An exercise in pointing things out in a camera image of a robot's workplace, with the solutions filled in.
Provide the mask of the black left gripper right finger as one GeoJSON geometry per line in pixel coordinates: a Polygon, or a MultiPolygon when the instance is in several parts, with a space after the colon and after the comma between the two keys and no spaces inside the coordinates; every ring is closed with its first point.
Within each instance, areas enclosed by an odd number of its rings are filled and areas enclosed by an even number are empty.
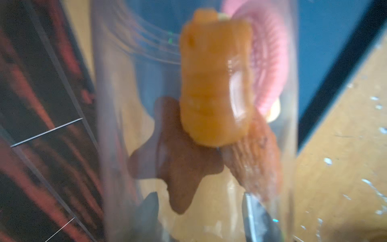
{"type": "Polygon", "coordinates": [[[258,199],[244,193],[242,217],[247,242],[282,242],[278,220],[273,219],[258,199]]]}

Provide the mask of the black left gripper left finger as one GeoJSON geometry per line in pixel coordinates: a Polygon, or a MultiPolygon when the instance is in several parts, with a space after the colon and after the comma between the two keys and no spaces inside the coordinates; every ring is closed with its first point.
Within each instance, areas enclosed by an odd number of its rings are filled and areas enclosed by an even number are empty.
{"type": "Polygon", "coordinates": [[[150,193],[136,208],[131,222],[130,242],[157,242],[159,200],[157,192],[150,193]]]}

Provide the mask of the clear jar with mixed cookies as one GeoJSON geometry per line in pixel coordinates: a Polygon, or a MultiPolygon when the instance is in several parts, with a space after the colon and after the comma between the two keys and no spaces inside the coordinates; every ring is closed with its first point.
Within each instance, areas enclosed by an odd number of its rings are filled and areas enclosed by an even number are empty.
{"type": "Polygon", "coordinates": [[[291,242],[296,1],[93,1],[109,242],[291,242]]]}

